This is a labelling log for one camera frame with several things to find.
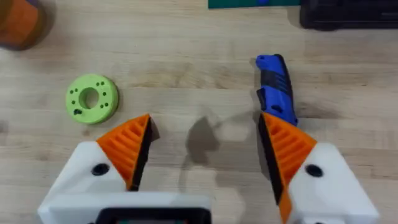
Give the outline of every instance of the black case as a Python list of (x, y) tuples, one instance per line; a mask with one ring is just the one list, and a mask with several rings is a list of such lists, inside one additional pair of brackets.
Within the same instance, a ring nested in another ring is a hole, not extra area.
[(398, 28), (398, 0), (302, 0), (307, 29)]

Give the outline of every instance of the green washer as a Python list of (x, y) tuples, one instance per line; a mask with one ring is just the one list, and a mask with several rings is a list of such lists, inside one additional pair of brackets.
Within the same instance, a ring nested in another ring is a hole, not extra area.
[[(89, 108), (86, 96), (89, 91), (97, 91), (98, 102)], [(77, 78), (69, 86), (66, 94), (68, 114), (78, 122), (95, 124), (109, 118), (118, 107), (119, 95), (115, 84), (104, 76), (87, 74)]]

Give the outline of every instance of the orange object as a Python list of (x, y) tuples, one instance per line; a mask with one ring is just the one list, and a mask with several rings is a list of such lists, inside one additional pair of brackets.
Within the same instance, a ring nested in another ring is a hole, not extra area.
[(36, 43), (44, 29), (37, 0), (0, 0), (0, 45), (22, 50)]
[(289, 183), (317, 142), (299, 128), (268, 113), (261, 115), (259, 131), (275, 200), (286, 223), (292, 209)]
[(128, 190), (138, 190), (152, 138), (150, 116), (131, 119), (96, 140)]

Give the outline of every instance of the blue tool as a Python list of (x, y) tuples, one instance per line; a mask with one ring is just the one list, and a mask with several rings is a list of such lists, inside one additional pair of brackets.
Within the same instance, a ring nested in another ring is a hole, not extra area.
[(256, 65), (261, 70), (261, 89), (257, 91), (261, 110), (297, 126), (293, 90), (285, 60), (281, 55), (259, 55)]

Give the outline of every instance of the white plastic part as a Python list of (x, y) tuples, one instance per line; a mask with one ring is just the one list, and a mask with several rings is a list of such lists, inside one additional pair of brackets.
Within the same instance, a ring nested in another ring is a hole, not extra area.
[[(306, 166), (321, 168), (314, 177)], [(292, 211), (288, 224), (373, 224), (379, 213), (344, 157), (332, 144), (318, 143), (289, 184)]]
[[(91, 170), (109, 165), (104, 175)], [(38, 209), (43, 224), (95, 222), (104, 208), (205, 208), (207, 197), (168, 192), (127, 192), (126, 183), (97, 142), (80, 143)]]

